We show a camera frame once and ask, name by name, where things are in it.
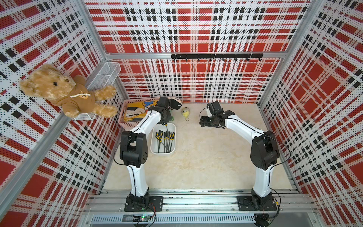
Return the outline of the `white plastic storage box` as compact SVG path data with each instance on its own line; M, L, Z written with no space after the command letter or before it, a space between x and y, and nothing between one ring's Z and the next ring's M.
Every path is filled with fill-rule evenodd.
M168 123L167 127L168 127L169 132L174 132L175 133L175 138L173 140L171 153L164 153L163 140L162 140L162 143L161 143L160 151L159 151L159 153L157 152L156 132L159 131L159 130L161 130L162 132L166 131L165 125L158 124L158 125L156 125L154 127L154 129L152 130L152 133L151 133L150 151L155 155L169 156L169 155L172 155L174 153L174 151L175 151L175 147L176 147L176 126L174 124L172 124L172 123Z

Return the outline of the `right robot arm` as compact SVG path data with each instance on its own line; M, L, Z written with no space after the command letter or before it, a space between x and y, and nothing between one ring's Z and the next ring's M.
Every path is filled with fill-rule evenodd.
M207 115L200 116L201 127L231 129L251 144L250 158L256 169L252 204L260 208L272 201L270 184L279 158L278 140L274 133L251 126L230 110L224 111L217 101L207 104L205 109Z

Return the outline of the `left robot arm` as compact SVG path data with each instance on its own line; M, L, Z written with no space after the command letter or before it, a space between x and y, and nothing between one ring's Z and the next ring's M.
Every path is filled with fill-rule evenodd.
M121 134L120 159L127 167L131 181L131 191L126 200L128 204L141 207L150 204L144 168L148 158L147 136L156 125L167 124L171 120L169 109L174 108L172 101L170 97L161 97L136 127Z

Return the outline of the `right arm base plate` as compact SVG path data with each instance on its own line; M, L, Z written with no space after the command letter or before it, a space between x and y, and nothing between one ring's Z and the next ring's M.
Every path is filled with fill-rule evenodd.
M277 205L274 197L266 196L237 196L237 205L239 211L277 211Z

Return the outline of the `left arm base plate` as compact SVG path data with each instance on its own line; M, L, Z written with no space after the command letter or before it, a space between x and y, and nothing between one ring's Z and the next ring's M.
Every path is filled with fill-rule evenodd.
M159 212L163 209L164 198L162 196L134 196L128 195L124 207L125 212L137 211L155 211Z

